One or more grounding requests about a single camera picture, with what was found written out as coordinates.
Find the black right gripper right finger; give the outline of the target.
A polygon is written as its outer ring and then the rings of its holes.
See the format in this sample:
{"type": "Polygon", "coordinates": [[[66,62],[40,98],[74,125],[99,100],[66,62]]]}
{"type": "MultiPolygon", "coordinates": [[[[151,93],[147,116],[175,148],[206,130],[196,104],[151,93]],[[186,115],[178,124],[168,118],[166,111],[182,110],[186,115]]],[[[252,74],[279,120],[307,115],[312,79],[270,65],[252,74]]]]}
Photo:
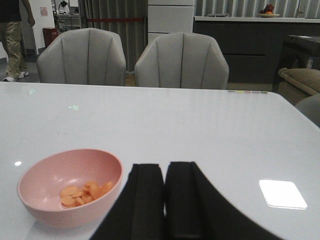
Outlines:
{"type": "Polygon", "coordinates": [[[233,206],[195,162],[171,162],[165,178],[171,240],[276,240],[233,206]]]}

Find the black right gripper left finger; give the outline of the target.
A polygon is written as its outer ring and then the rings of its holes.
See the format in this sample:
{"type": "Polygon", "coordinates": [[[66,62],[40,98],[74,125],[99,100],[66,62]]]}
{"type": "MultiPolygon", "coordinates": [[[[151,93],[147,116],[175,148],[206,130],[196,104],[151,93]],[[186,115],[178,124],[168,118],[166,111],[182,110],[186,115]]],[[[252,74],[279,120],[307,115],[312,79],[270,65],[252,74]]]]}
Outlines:
{"type": "Polygon", "coordinates": [[[158,164],[134,164],[92,240],[163,240],[164,181],[158,164]]]}

